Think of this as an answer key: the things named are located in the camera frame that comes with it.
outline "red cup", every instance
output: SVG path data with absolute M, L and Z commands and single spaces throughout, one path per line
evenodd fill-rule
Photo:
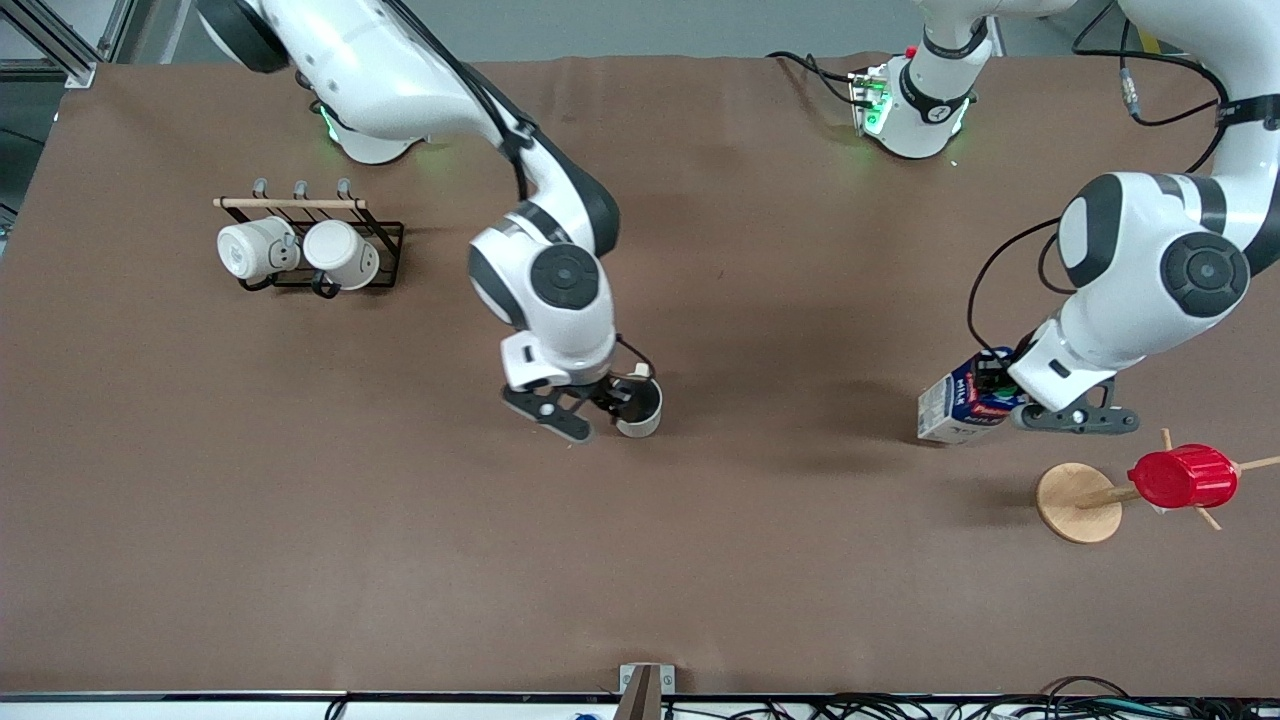
M 1240 482 L 1231 460 L 1207 445 L 1183 445 L 1144 455 L 1129 479 L 1156 507 L 1217 507 Z

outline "white cup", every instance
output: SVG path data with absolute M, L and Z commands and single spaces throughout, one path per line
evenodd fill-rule
M 360 290 L 378 274 L 378 250 L 356 228 L 342 220 L 324 220 L 302 240 L 307 263 L 324 270 L 325 279 L 342 290 Z
M 298 266 L 302 251 L 289 223 L 276 217 L 227 225 L 218 232 L 218 256 L 242 281 L 265 278 Z

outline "mug rack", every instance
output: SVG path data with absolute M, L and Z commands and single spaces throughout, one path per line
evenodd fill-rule
M 333 200 L 311 200 L 307 197 L 306 181 L 294 183 L 292 199 L 275 200 L 266 195 L 266 179 L 259 178 L 253 182 L 251 197 L 215 197 L 214 208 L 221 208 L 237 223 L 252 222 L 246 210 L 259 210 L 265 213 L 265 215 L 275 215 L 289 223 L 289 227 L 293 228 L 296 237 L 289 242 L 298 243 L 302 242 L 307 231 L 317 223 L 335 219 L 347 222 L 365 240 L 372 241 L 378 238 L 379 241 L 374 243 L 374 247 L 378 247 L 378 274 L 365 287 L 396 287 L 396 279 L 399 275 L 401 251 L 404 246 L 404 223 L 383 222 L 375 218 L 369 210 L 369 202 L 362 197 L 351 195 L 351 181 L 347 178 L 338 181 L 338 193 Z M 339 217 L 335 218 L 330 213 L 335 213 Z M 305 215 L 306 218 L 303 219 L 298 215 Z M 349 215 L 351 219 L 347 220 L 344 215 Z M 305 256 L 301 264 L 293 270 L 271 273 L 255 283 L 243 279 L 238 282 L 241 287 L 250 292 L 257 292 L 269 287 L 284 287 L 311 288 L 312 292 L 325 300 L 332 300 L 338 295 L 337 290 L 325 282 L 324 270 L 312 268 Z

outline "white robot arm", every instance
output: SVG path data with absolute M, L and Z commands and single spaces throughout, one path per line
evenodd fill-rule
M 855 82 L 869 108 L 854 113 L 858 131 L 902 158 L 937 155 L 960 132 L 978 73 L 991 59 L 988 15 L 1039 17 L 1075 0 L 911 0 L 924 14 L 913 56 L 897 55 Z
M 577 414 L 586 401 L 628 437 L 657 429 L 662 392 L 649 364 L 609 372 L 617 333 L 599 259 L 617 242 L 618 206 L 511 100 L 401 0 L 198 0 L 197 9 L 214 41 L 250 69 L 292 60 L 353 160 L 394 160 L 433 133 L 480 135 L 507 156 L 521 202 L 471 241 L 468 256 L 480 299 L 517 331 L 502 342 L 503 398 L 575 442 L 591 437 Z
M 1078 290 L 1009 366 L 1034 401 L 1014 419 L 1032 429 L 1121 432 L 1101 421 L 1105 413 L 1091 418 L 1082 396 L 1216 325 L 1251 277 L 1280 258 L 1280 8 L 1270 0 L 1120 6 L 1219 79 L 1225 132 L 1211 177 L 1111 173 L 1062 213 L 1059 252 Z

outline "table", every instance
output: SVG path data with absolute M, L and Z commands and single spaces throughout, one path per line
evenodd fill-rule
M 1274 277 L 1121 375 L 1142 432 L 911 442 L 975 350 L 988 252 L 1098 173 L 1181 169 L 1208 118 L 1143 129 L 1110 61 L 1000 59 L 955 142 L 905 161 L 773 60 L 484 70 L 621 204 L 605 268 L 659 434 L 568 447 L 499 404 L 466 242 L 515 193 L 479 140 L 364 168 L 288 73 L 104 67 L 0 263 L 0 688 L 594 691 L 662 660 L 696 692 L 1280 692 L 1280 480 L 1247 478 L 1221 533 L 1137 507 L 1088 548 L 1032 506 L 1046 468 L 1120 479 L 1160 427 L 1274 454 Z M 1151 117 L 1204 97 L 1139 82 Z M 349 177 L 410 227 L 402 284 L 241 291 L 210 199 L 257 177 Z M 1039 245 L 991 275 L 991 338 L 1056 306 Z

